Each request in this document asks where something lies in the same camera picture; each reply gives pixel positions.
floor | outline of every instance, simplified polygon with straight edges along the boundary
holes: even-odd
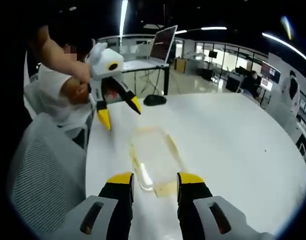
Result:
[[[150,70],[129,72],[124,74],[124,81],[128,87],[136,92],[138,98],[144,98],[149,94],[162,95],[164,92],[164,71]],[[226,82],[220,79],[217,82],[206,81],[197,75],[187,75],[170,70],[168,95],[190,93],[227,93]]]

white t-shirt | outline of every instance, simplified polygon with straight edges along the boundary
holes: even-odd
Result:
[[[72,105],[60,92],[71,76],[53,71],[44,65],[38,70],[38,90],[43,111],[49,114],[58,126],[77,124],[83,126],[91,114],[90,103]]]

seated person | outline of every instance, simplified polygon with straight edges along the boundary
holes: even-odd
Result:
[[[289,106],[294,115],[297,115],[300,108],[300,88],[294,71],[290,71],[290,76],[281,83],[281,91],[282,102]]]
[[[83,62],[93,47],[91,39],[54,40],[72,61]],[[87,84],[44,65],[39,68],[38,81],[43,111],[49,114],[59,127],[83,126],[91,119],[92,108],[88,100]],[[71,134],[70,137],[78,145],[84,145],[84,131],[81,131],[81,128]]]
[[[260,84],[260,78],[257,72],[251,71],[250,74],[244,78],[240,88],[243,89],[245,94],[249,94],[255,98],[258,97],[257,89]]]

laptop screen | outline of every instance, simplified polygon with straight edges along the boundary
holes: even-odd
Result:
[[[172,26],[156,33],[150,54],[151,58],[160,59],[164,62],[167,61],[176,29],[177,26]]]

monitor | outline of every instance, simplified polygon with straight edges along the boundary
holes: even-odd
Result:
[[[215,59],[215,58],[217,58],[217,52],[216,52],[216,51],[209,51],[208,56],[209,56],[210,58]]]
[[[271,91],[273,88],[273,83],[266,78],[262,78],[261,87],[267,91]]]
[[[281,72],[264,61],[262,63],[261,74],[264,78],[272,80],[277,84],[279,83],[279,79],[281,78]]]
[[[176,29],[177,25],[166,28],[156,33],[152,51],[150,54],[151,58],[162,60],[165,63],[167,62]]]

